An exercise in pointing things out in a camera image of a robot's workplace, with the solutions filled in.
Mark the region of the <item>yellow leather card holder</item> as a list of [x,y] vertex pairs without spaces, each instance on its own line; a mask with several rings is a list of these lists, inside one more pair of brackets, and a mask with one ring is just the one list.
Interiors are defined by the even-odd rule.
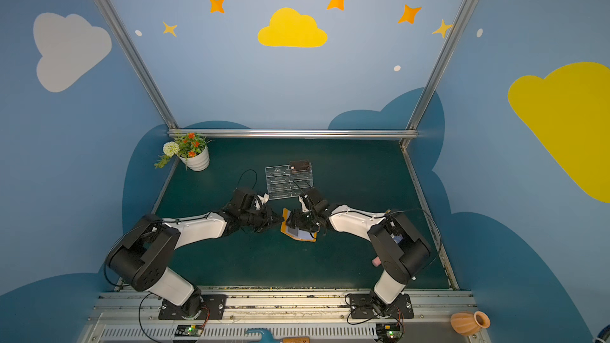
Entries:
[[291,211],[287,208],[283,209],[282,216],[284,221],[281,224],[281,233],[292,238],[295,241],[304,241],[315,243],[317,241],[317,233],[310,233],[308,231],[300,230],[298,228],[292,228],[288,226],[288,219],[291,215]]

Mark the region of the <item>clear plastic organizer tray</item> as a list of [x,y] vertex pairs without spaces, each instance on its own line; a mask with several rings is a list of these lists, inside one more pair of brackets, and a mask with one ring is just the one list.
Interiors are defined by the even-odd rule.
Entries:
[[289,164],[265,169],[270,200],[298,197],[306,188],[314,187],[312,165],[310,171],[291,173]]

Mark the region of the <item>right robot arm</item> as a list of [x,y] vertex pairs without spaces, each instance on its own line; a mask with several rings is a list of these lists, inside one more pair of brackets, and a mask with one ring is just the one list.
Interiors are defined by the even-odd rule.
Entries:
[[314,242],[324,228],[369,241],[383,268],[372,290],[373,305],[389,308],[406,285],[426,266],[434,250],[403,211],[373,213],[332,205],[316,188],[299,196],[301,208],[285,210],[282,232],[297,241]]

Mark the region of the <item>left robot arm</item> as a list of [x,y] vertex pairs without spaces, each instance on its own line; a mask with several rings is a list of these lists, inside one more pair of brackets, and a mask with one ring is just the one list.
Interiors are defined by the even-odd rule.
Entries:
[[105,266],[135,290],[157,295],[193,318],[203,308],[201,291],[171,270],[174,252],[198,241],[227,237],[243,227],[262,233],[283,221],[268,204],[267,194],[240,187],[217,211],[185,219],[146,214],[114,244]]

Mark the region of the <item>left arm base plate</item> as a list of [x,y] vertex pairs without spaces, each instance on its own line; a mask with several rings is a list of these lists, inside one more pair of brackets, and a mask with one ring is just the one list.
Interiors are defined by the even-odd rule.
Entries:
[[164,299],[158,314],[159,320],[220,320],[227,303],[225,295],[192,295],[183,305],[178,306]]

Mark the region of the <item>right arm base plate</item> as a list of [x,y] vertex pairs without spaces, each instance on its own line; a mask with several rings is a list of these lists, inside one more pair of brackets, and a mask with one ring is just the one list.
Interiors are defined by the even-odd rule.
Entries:
[[409,295],[400,294],[389,304],[385,304],[376,295],[348,294],[345,298],[350,309],[351,319],[413,319],[415,314]]

